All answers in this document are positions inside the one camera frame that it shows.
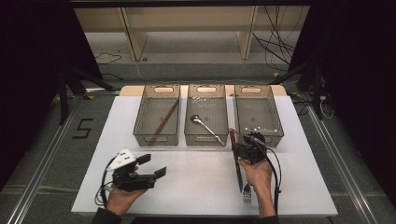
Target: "white table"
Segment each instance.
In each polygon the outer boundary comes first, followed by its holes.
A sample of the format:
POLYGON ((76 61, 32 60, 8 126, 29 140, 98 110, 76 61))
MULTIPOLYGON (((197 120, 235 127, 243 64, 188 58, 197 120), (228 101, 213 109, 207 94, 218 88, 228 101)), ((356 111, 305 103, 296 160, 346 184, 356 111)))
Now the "white table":
MULTIPOLYGON (((231 152, 226 147, 187 147, 184 121, 187 99, 181 98, 179 144, 177 147, 140 147, 133 136, 141 97, 118 96, 108 115, 87 174, 81 184, 72 212, 93 215, 94 195, 108 161, 123 148, 136 157, 151 154, 151 161, 139 166, 139 174, 152 174, 167 167, 166 176, 155 188, 140 197, 128 211, 142 217, 251 217, 258 215, 253 192, 252 203, 244 204, 239 192, 231 152)), ((280 216, 333 217, 337 211, 306 140, 301 123, 288 96, 276 96, 276 106, 285 136, 276 148, 282 168, 280 216)), ((234 127, 233 99, 227 98, 230 127, 234 127)), ((270 153, 275 164, 275 157, 270 153)), ((111 181, 112 173, 107 174, 111 181)))

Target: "floor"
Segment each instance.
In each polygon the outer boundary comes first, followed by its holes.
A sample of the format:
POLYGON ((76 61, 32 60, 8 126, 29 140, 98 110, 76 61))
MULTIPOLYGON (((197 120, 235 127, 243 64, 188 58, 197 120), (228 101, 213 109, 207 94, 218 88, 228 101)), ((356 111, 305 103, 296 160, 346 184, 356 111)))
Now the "floor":
MULTIPOLYGON (((150 33, 139 62, 132 60, 123 34, 86 35, 105 81, 115 87, 158 82, 268 83, 274 80, 274 73, 284 74, 274 66, 278 69, 288 68, 272 54, 265 54, 256 40, 253 40, 249 58, 242 60, 235 33, 230 32, 150 33)), ((269 35, 267 32, 257 33, 260 38, 268 38, 269 35)), ((294 32, 288 38, 288 43, 295 45, 297 38, 298 32, 294 32)), ((281 53, 276 47, 273 50, 281 53)), ((283 83, 287 92, 297 92, 295 84, 298 78, 292 77, 283 83)), ((0 193, 0 223, 7 223, 14 206, 29 186, 37 181, 38 176, 42 179, 38 188, 33 190, 32 201, 25 205, 22 223, 91 223, 91 217, 73 214, 70 209, 117 92, 95 91, 97 87, 88 81, 84 81, 84 85, 91 90, 86 96, 73 97, 69 94, 72 116, 64 126, 59 125, 59 99, 53 100, 41 131, 0 193), (85 134, 78 130, 79 125, 91 129, 87 138, 76 138, 85 134), (54 136, 62 138, 54 142, 54 136), (48 166, 40 163, 51 151, 54 151, 49 157, 51 163, 48 166)), ((305 99, 310 97, 309 92, 299 94, 305 99)), ((356 197, 346 185, 350 181, 356 184, 358 192, 368 202, 375 221, 372 223, 395 223, 395 208, 376 183, 364 159, 359 156, 336 111, 331 119, 316 122, 316 115, 310 106, 296 103, 295 108, 296 113, 301 114, 299 118, 306 137, 339 215, 331 219, 281 217, 281 223, 370 223, 354 204, 356 197), (318 130, 327 130, 329 134, 320 134, 318 130), (326 139, 331 139, 332 144, 328 144, 326 139), (336 165, 337 158, 332 155, 334 151, 339 152, 352 176, 351 180, 340 172, 336 165)), ((326 116, 331 116, 330 105, 324 105, 323 110, 326 116)), ((126 217, 122 223, 131 220, 132 217, 126 217)))

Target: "wooden stick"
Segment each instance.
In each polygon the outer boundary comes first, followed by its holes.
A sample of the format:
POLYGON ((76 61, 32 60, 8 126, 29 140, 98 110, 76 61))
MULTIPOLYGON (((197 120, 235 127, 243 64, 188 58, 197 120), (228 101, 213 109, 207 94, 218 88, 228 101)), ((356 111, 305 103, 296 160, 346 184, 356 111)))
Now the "wooden stick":
MULTIPOLYGON (((163 129, 163 126, 165 126, 166 122, 169 120, 169 118, 171 117, 173 111, 175 110, 175 108, 178 105, 178 99, 175 101, 175 103, 172 105, 172 108, 169 110, 169 112, 166 114, 165 118, 163 119, 163 121, 161 122, 160 126, 158 126, 157 130, 155 131, 155 135, 159 134, 161 132, 161 130, 163 129)), ((155 142, 155 139, 157 137, 152 137, 149 142, 148 145, 152 146, 155 142)))

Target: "hand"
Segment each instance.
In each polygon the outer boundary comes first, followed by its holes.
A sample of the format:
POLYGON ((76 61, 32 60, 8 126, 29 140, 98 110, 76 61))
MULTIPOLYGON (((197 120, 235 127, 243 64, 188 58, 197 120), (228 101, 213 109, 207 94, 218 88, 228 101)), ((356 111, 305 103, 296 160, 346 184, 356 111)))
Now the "hand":
POLYGON ((247 181, 253 186, 259 201, 260 217, 275 216, 276 212, 271 197, 272 169, 268 161, 249 164, 243 159, 238 160, 247 175, 247 181))
POLYGON ((106 209, 120 217, 125 215, 126 211, 128 211, 129 207, 131 207, 140 195, 148 191, 147 189, 139 189, 128 192, 117 189, 114 184, 111 185, 111 188, 113 188, 113 190, 108 196, 106 209))

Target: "small metal part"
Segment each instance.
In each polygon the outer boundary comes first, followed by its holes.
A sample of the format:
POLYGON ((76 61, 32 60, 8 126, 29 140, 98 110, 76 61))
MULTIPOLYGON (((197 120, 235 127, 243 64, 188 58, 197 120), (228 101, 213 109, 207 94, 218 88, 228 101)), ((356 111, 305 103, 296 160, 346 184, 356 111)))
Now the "small metal part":
POLYGON ((199 115, 192 115, 192 116, 190 117, 190 119, 191 119, 193 122, 202 124, 210 133, 212 133, 212 134, 218 139, 218 141, 219 141, 223 146, 225 146, 225 144, 220 140, 220 138, 219 138, 215 133, 213 133, 212 130, 210 130, 210 129, 201 121, 201 118, 199 117, 199 115))

